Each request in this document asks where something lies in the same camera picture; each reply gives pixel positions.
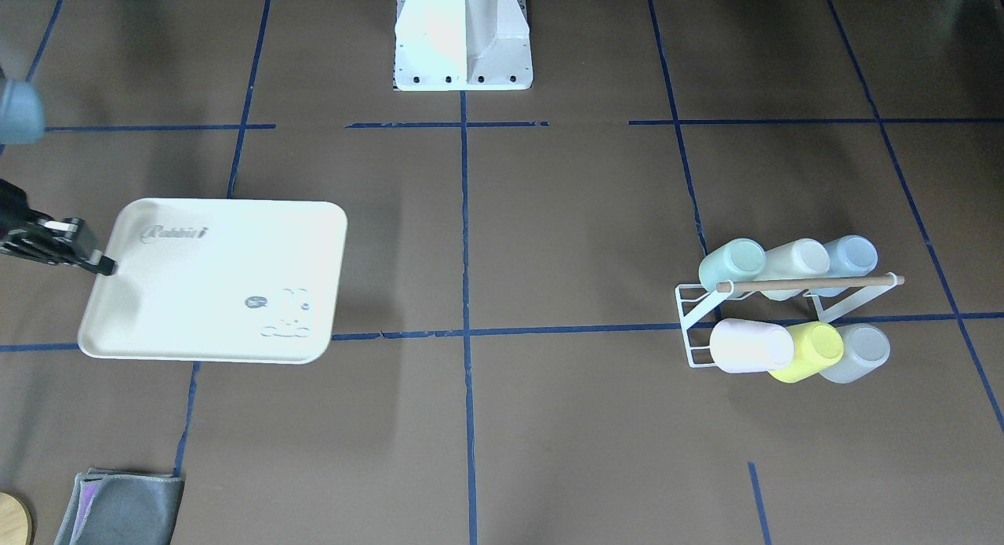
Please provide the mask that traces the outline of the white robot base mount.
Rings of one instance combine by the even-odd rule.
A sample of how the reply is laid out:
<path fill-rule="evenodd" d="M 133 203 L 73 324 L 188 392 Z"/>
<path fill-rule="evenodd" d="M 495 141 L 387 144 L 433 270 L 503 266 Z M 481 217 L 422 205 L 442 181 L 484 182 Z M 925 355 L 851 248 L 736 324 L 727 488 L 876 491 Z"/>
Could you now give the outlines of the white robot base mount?
<path fill-rule="evenodd" d="M 404 92 L 533 83 L 528 0 L 397 0 L 392 83 Z"/>

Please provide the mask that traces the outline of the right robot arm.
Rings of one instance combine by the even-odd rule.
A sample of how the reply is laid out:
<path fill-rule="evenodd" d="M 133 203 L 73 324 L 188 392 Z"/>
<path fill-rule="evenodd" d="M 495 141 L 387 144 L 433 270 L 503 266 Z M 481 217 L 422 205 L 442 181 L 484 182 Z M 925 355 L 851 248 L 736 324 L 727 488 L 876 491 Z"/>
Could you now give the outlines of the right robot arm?
<path fill-rule="evenodd" d="M 41 98 L 26 81 L 1 80 L 1 142 L 35 144 L 45 133 Z M 14 258 L 51 266 L 81 267 L 91 274 L 111 276 L 116 262 L 98 249 L 96 235 L 78 217 L 54 219 L 29 206 L 22 188 L 1 180 L 2 252 Z"/>

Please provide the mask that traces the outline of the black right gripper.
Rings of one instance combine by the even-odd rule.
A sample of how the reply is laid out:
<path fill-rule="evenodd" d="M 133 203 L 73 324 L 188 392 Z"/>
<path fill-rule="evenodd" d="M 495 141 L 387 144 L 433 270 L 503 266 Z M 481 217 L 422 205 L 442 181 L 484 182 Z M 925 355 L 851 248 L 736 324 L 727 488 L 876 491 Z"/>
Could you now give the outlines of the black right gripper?
<path fill-rule="evenodd" d="M 97 248 L 96 235 L 83 219 L 51 220 L 31 209 L 3 208 L 2 247 L 5 255 L 45 263 L 68 265 L 111 276 L 116 262 Z"/>

